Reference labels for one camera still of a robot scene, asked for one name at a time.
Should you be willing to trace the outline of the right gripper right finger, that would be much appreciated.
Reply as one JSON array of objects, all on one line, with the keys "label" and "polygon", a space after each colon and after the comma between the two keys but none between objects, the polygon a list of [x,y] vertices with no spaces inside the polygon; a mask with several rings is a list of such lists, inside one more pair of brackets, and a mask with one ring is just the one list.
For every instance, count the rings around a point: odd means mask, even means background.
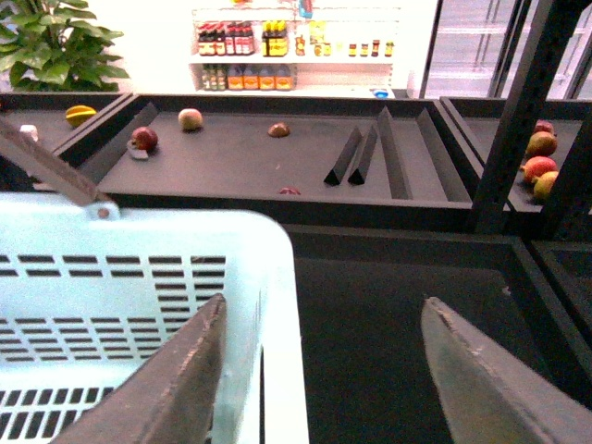
[{"label": "right gripper right finger", "polygon": [[421,330],[454,442],[590,442],[590,410],[440,299],[425,300]]}]

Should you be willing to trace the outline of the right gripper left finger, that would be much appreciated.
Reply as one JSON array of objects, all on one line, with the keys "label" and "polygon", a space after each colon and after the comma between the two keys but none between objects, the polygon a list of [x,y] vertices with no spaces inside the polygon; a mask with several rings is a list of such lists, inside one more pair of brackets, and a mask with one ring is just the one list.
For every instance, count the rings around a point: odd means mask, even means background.
[{"label": "right gripper left finger", "polygon": [[226,300],[217,294],[54,443],[204,443],[222,374],[226,329]]}]

